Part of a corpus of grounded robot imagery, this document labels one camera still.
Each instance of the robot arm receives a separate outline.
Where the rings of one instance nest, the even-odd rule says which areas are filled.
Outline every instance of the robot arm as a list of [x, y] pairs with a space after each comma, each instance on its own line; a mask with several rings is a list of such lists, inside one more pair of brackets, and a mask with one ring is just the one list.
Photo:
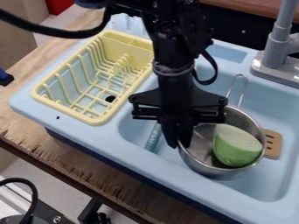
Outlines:
[[[212, 84], [217, 65], [205, 51], [212, 44], [205, 28], [198, 0], [76, 0], [87, 8], [106, 7], [112, 14], [127, 13], [142, 18], [153, 42], [153, 71], [159, 88], [129, 97], [135, 119], [157, 120], [162, 125], [167, 144], [176, 148], [178, 141], [189, 147], [193, 127], [198, 123], [225, 121], [225, 97], [207, 93], [193, 83]], [[211, 62], [215, 75], [198, 79], [195, 59], [202, 54]]]

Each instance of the red object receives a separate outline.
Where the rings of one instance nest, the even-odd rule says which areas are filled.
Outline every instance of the red object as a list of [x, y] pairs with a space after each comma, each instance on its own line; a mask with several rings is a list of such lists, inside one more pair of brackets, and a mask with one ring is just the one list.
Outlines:
[[73, 4], [73, 0], [45, 0], [50, 14], [58, 16]]

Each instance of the floor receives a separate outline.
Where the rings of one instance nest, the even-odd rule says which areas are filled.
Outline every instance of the floor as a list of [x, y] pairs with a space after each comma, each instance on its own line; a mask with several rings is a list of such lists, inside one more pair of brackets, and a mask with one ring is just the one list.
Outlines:
[[[86, 9], [73, 5], [57, 17], [51, 15], [42, 25], [64, 28], [85, 12]], [[38, 46], [43, 45], [49, 39], [49, 37], [39, 34], [35, 34], [35, 38]], [[4, 178], [20, 177], [31, 180], [37, 186], [41, 200], [63, 213], [71, 221], [78, 223], [77, 217], [90, 200], [90, 197], [86, 194], [77, 191], [24, 160], [12, 156], [1, 148], [0, 165], [2, 165], [2, 167], [0, 166], [1, 176]], [[107, 206], [102, 206], [100, 211], [106, 213], [111, 218], [112, 224], [137, 224]]]

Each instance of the screw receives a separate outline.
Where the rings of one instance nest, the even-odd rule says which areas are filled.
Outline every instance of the screw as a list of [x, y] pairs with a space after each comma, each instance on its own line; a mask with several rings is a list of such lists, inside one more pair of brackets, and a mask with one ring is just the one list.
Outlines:
[[225, 103], [225, 99], [223, 96], [219, 98], [219, 104], [223, 105]]
[[53, 218], [53, 223], [57, 224], [57, 223], [60, 223], [62, 221], [62, 218], [61, 216], [55, 216]]
[[154, 7], [154, 9], [156, 9], [156, 7], [157, 7], [157, 2], [154, 2], [154, 3], [153, 3], [153, 7]]

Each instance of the toy sink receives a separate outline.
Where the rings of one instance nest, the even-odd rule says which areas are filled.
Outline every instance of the toy sink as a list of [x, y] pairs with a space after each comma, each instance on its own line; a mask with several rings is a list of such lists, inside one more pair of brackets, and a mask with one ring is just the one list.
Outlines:
[[[143, 28], [140, 28], [142, 26], [139, 19], [126, 18], [123, 15], [121, 17], [124, 18], [118, 17], [108, 28], [146, 37]], [[157, 145], [156, 153], [145, 150], [143, 147], [155, 122], [133, 120], [132, 105], [128, 102], [124, 102], [123, 105], [120, 103], [121, 106], [108, 121], [91, 125], [71, 112], [51, 107], [31, 97], [31, 91], [50, 72], [57, 69], [87, 42], [88, 40], [79, 42], [16, 93], [10, 99], [12, 108], [42, 124], [50, 134], [60, 140], [75, 145], [79, 150], [103, 159], [122, 171], [137, 174], [137, 177], [149, 180], [161, 189], [178, 193], [191, 201], [195, 207], [204, 205], [241, 223], [297, 223], [299, 91], [252, 76], [249, 68], [256, 54], [255, 50], [215, 41], [208, 50], [219, 65], [219, 78], [211, 86], [201, 88], [225, 95], [234, 75], [245, 74], [249, 83], [241, 109], [257, 120], [262, 128], [283, 135], [282, 155], [278, 160], [263, 158], [257, 166], [240, 178], [216, 181], [192, 171], [184, 164], [178, 151], [170, 148], [163, 138]], [[197, 70], [201, 79], [213, 73], [210, 65], [201, 58], [197, 61]], [[152, 89], [156, 85], [156, 76], [151, 74], [136, 92]], [[240, 91], [241, 84], [232, 92], [230, 104], [234, 105], [237, 102]], [[88, 121], [91, 121], [93, 117], [89, 114], [87, 116]]]

